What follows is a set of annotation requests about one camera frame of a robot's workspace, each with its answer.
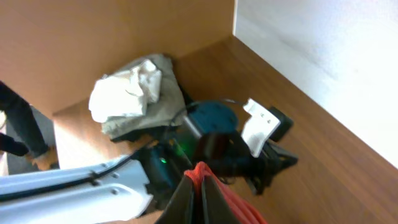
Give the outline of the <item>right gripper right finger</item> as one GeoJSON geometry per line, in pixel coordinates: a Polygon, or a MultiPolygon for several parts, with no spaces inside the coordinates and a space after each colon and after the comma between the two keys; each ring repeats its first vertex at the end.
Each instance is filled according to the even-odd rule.
{"type": "Polygon", "coordinates": [[[205,224],[240,224],[210,176],[205,176],[201,184],[201,200],[205,224]]]}

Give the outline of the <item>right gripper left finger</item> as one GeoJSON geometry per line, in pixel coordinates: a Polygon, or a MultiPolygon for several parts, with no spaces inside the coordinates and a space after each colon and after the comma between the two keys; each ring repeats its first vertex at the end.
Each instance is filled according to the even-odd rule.
{"type": "Polygon", "coordinates": [[[166,209],[155,224],[191,224],[195,191],[191,178],[184,176],[166,209]]]}

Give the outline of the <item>red t-shirt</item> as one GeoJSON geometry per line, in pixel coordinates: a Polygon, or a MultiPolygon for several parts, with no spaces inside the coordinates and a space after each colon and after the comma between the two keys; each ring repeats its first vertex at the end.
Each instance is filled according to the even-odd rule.
{"type": "Polygon", "coordinates": [[[193,181],[195,193],[203,193],[202,184],[206,178],[215,181],[216,190],[221,194],[221,202],[232,213],[232,217],[244,224],[267,224],[263,216],[250,203],[222,183],[204,162],[199,162],[193,170],[186,170],[184,176],[193,181]]]}

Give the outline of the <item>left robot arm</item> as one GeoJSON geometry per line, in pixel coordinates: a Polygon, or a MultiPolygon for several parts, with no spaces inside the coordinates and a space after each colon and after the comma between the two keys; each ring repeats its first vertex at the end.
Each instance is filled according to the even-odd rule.
{"type": "Polygon", "coordinates": [[[277,145],[292,120],[254,100],[238,131],[228,101],[197,101],[177,112],[177,129],[130,155],[95,166],[1,179],[2,223],[105,223],[160,212],[159,223],[263,223],[231,191],[242,177],[260,195],[298,159],[277,145]]]}

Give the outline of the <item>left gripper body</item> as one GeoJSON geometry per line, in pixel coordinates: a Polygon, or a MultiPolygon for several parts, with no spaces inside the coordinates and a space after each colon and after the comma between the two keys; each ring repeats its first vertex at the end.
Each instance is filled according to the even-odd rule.
{"type": "Polygon", "coordinates": [[[298,157],[267,141],[258,157],[252,156],[238,132],[206,134],[198,141],[198,160],[217,177],[243,177],[254,195],[260,195],[283,170],[296,165],[298,157]]]}

